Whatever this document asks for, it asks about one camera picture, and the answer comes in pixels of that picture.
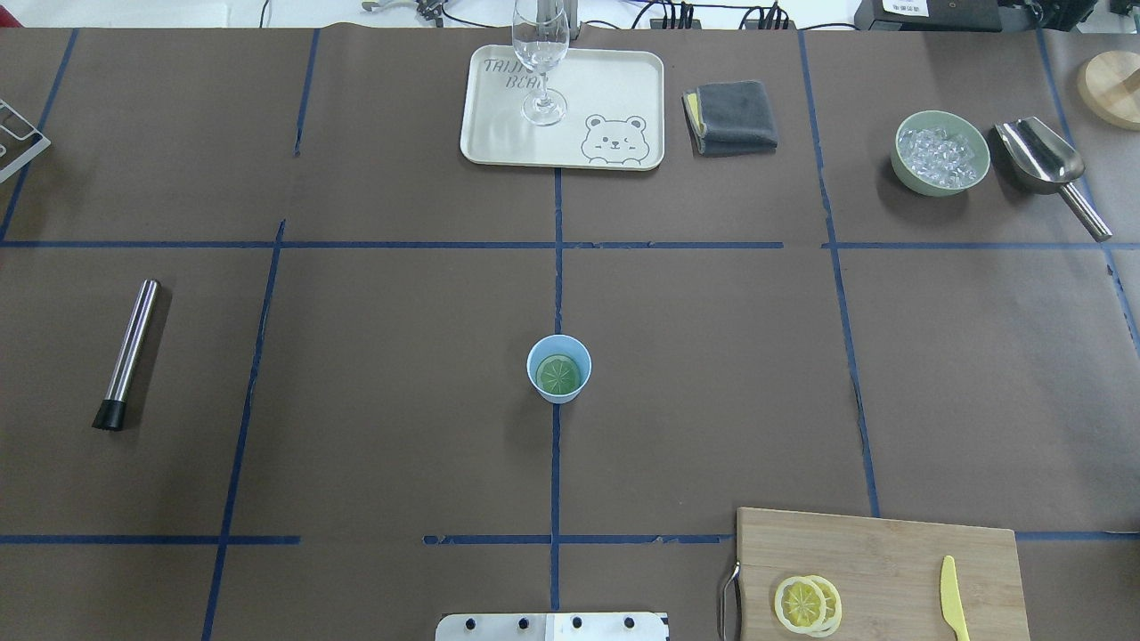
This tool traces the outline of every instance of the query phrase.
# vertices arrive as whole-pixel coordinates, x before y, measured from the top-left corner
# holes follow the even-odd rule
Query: blue tape line
[[[1108,248],[1105,248],[1105,259],[1108,260],[1108,268],[1113,270],[1113,289],[1116,290],[1116,299],[1121,302],[1121,310],[1124,313],[1124,323],[1129,327],[1129,334],[1132,335],[1132,347],[1135,349],[1137,356],[1140,356],[1140,331],[1137,330],[1137,317],[1129,303],[1129,295],[1124,292],[1124,283],[1121,282],[1121,270],[1116,267],[1116,259]]]
[[[40,132],[43,132],[44,125],[48,123],[48,114],[51,113],[51,106],[56,103],[56,94],[59,92],[59,84],[64,80],[64,72],[67,71],[67,63],[71,62],[71,54],[75,49],[75,39],[79,38],[79,30],[73,29],[71,38],[67,39],[67,48],[64,49],[64,57],[59,59],[59,68],[56,70],[56,79],[51,83],[51,90],[48,91],[48,99],[43,104],[43,112],[40,113],[40,122],[35,125]],[[19,195],[24,190],[24,181],[27,180],[27,172],[31,171],[32,163],[28,162],[19,170],[19,176],[16,178],[16,186],[11,190],[11,197],[8,200],[8,208],[3,212],[3,222],[0,222],[0,241],[8,235],[8,227],[11,225],[11,217],[16,214],[16,203],[19,202]]]
[[[7,249],[272,249],[264,241],[0,241]]]
[[[1065,132],[1065,138],[1075,147],[1076,141],[1073,139],[1073,131],[1069,129],[1068,119],[1065,116],[1065,106],[1061,104],[1061,96],[1057,90],[1057,82],[1053,78],[1053,64],[1049,59],[1049,48],[1045,47],[1045,35],[1041,31],[1041,27],[1037,27],[1037,50],[1041,52],[1041,63],[1045,67],[1045,79],[1049,81],[1049,92],[1052,95],[1053,106],[1057,108],[1057,116],[1061,122],[1061,130]],[[1092,187],[1089,186],[1089,178],[1082,176],[1081,184],[1084,186],[1084,193],[1089,197],[1089,204],[1092,205],[1092,209],[1098,209],[1097,200],[1092,195]],[[1132,339],[1132,349],[1135,350],[1137,356],[1140,356],[1140,333],[1137,331],[1135,314],[1132,311],[1132,305],[1129,302],[1127,292],[1124,291],[1124,284],[1121,282],[1121,273],[1116,268],[1116,259],[1113,257],[1113,250],[1122,248],[1121,245],[1115,244],[1112,250],[1104,244],[1100,244],[1099,246],[1105,253],[1105,262],[1112,270],[1113,289],[1116,290],[1116,300],[1121,305],[1121,314],[1124,315],[1124,323],[1129,327],[1129,335]]]
[[[735,538],[734,534],[559,534],[562,545],[649,545],[677,543],[679,545],[709,545]],[[551,545],[553,538],[545,534],[448,534],[425,536],[424,545]]]
[[[213,633],[213,617],[218,609],[218,593],[221,591],[221,576],[226,568],[226,547],[229,544],[229,529],[234,520],[234,503],[237,498],[237,485],[242,477],[242,460],[245,456],[245,439],[250,430],[250,416],[253,413],[253,390],[258,383],[261,368],[261,352],[266,343],[266,324],[269,320],[269,303],[274,298],[274,285],[277,282],[277,262],[282,255],[282,237],[285,235],[285,221],[277,226],[277,238],[274,241],[274,257],[269,262],[269,277],[266,279],[266,295],[261,301],[261,319],[258,323],[258,339],[253,347],[253,363],[250,365],[250,382],[245,387],[245,404],[242,408],[242,427],[237,432],[237,447],[234,451],[234,466],[229,476],[229,490],[226,495],[226,510],[221,519],[221,535],[218,537],[218,555],[214,559],[214,574],[210,584],[210,599],[206,602],[205,622],[202,625],[202,641],[209,641]]]
[[[217,545],[217,536],[148,536],[117,534],[15,534],[0,545]]]
[[[451,241],[286,241],[287,250],[383,249],[383,250],[551,250],[549,242],[451,242]]]
[[[301,108],[296,113],[296,141],[293,143],[293,155],[301,155],[301,133],[304,131],[304,113],[309,107],[309,89],[312,87],[312,67],[317,64],[317,43],[320,41],[320,30],[312,30],[312,43],[309,46],[309,68],[304,72],[304,89],[301,90]]]
[[[1099,250],[1097,243],[824,243],[820,249],[839,250]]]
[[[554,170],[554,333],[562,333],[562,169]]]
[[[686,243],[686,242],[640,242],[640,241],[606,241],[601,243],[575,242],[564,243],[569,250],[782,250],[783,243]]]
[[[799,39],[800,65],[804,68],[804,90],[807,92],[807,113],[812,122],[812,143],[815,145],[815,170],[820,176],[820,196],[823,200],[823,209],[826,212],[828,244],[831,253],[831,269],[836,279],[836,294],[839,299],[839,317],[844,328],[844,346],[847,349],[847,370],[850,374],[852,387],[855,390],[855,405],[858,411],[858,431],[863,440],[863,474],[866,479],[866,494],[871,503],[871,516],[879,517],[879,490],[874,481],[874,463],[871,459],[871,438],[866,431],[866,413],[863,407],[863,389],[860,386],[858,364],[855,360],[855,341],[852,339],[850,318],[847,314],[847,292],[844,289],[842,267],[839,262],[839,250],[837,249],[836,221],[831,212],[831,197],[828,195],[828,186],[823,181],[823,145],[820,143],[820,124],[815,116],[815,96],[812,92],[812,72],[807,62],[807,42],[804,40],[804,32],[797,31]]]
[[[227,545],[300,545],[300,536],[230,536]]]
[[[564,534],[565,545],[648,545],[677,543],[681,545],[715,545],[732,541],[732,534]]]
[[[424,545],[549,545],[548,534],[458,534],[425,536]]]
[[[1061,95],[1057,91],[1057,83],[1053,81],[1053,65],[1049,60],[1049,50],[1045,48],[1045,34],[1037,27],[1037,51],[1041,54],[1041,64],[1045,67],[1045,82],[1049,84],[1049,92],[1053,98],[1053,107],[1057,108],[1057,116],[1061,122],[1061,131],[1065,138],[1073,143],[1073,132],[1068,128],[1068,119],[1065,117],[1065,109],[1061,108]]]
[[[1015,532],[1017,541],[1140,541],[1140,532]]]
[[[218,545],[218,536],[133,534],[8,534],[0,545]],[[230,545],[300,545],[300,536],[235,536]]]
[[[561,544],[562,520],[562,406],[554,405],[553,446],[551,447],[551,611],[561,608],[559,597],[559,545]]]

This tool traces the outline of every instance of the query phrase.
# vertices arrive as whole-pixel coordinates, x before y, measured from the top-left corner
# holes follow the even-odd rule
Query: power strip
[[[780,21],[780,30],[788,29],[789,31],[796,31],[796,21],[789,19],[787,27],[784,27],[783,24],[784,24],[784,22]],[[763,29],[762,30],[760,29],[760,21],[754,21],[751,18],[744,21],[744,31],[749,31],[749,30],[751,30],[751,31],[780,31],[780,30],[773,29],[773,27],[767,27],[767,29]]]
[[[677,26],[668,26],[669,23],[670,23],[670,21],[668,21],[666,18],[650,18],[650,21],[649,21],[649,27],[650,29],[666,29],[666,30],[669,30],[669,29],[700,29],[701,27],[701,21],[699,21],[697,18],[693,18],[693,25],[692,26],[681,26],[679,25],[681,21],[677,19],[676,22],[678,23]]]

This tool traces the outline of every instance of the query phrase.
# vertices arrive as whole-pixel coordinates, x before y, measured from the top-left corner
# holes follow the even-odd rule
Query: metal handle
[[[719,608],[717,608],[717,616],[716,616],[716,631],[717,631],[717,634],[720,635],[720,641],[728,641],[728,631],[726,630],[727,625],[726,625],[726,620],[725,619],[728,618],[728,615],[727,615],[727,610],[728,610],[728,586],[732,585],[732,584],[734,584],[734,583],[736,584],[736,589],[738,589],[738,591],[736,591],[736,611],[738,612],[740,611],[740,591],[739,591],[739,589],[740,589],[740,582],[739,582],[739,579],[740,579],[740,561],[736,561],[735,563],[733,563],[732,570],[728,573],[728,577],[725,578],[724,583],[720,585],[720,598],[718,600],[719,601],[719,603],[718,603]]]
[[[142,281],[139,295],[135,299],[135,309],[131,310],[127,333],[123,334],[123,344],[119,348],[119,359],[115,360],[111,384],[107,386],[107,393],[91,425],[93,428],[112,431],[123,429],[127,390],[131,384],[131,375],[135,373],[135,364],[138,360],[139,348],[142,346],[142,338],[146,335],[147,323],[150,320],[150,310],[154,308],[157,293],[157,281]]]
[[[1077,220],[1081,221],[1081,225],[1084,225],[1084,228],[1089,230],[1094,241],[1104,243],[1113,237],[1113,232],[1105,225],[1097,210],[1092,209],[1092,204],[1089,203],[1084,194],[1074,184],[1066,182],[1061,185],[1060,194],[1065,198],[1065,203],[1069,205],[1069,209],[1076,214]]]

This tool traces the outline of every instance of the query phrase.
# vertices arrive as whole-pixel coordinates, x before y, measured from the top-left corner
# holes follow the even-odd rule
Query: lime slice
[[[538,364],[538,387],[546,393],[562,396],[578,389],[578,364],[569,356],[554,354]]]
[[[797,634],[821,630],[828,615],[823,590],[814,581],[803,576],[783,579],[776,587],[773,607],[780,623]]]
[[[826,608],[823,623],[820,624],[820,630],[808,632],[807,634],[816,639],[831,636],[832,633],[839,630],[839,622],[844,618],[844,602],[839,598],[839,590],[830,581],[819,575],[813,574],[804,578],[814,583],[823,592],[823,605]]]

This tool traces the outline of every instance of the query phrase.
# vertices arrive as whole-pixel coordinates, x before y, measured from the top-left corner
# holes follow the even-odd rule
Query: yellow knife
[[[958,569],[953,557],[942,560],[942,618],[954,628],[958,641],[970,641],[970,634],[966,632],[962,595],[958,593]]]

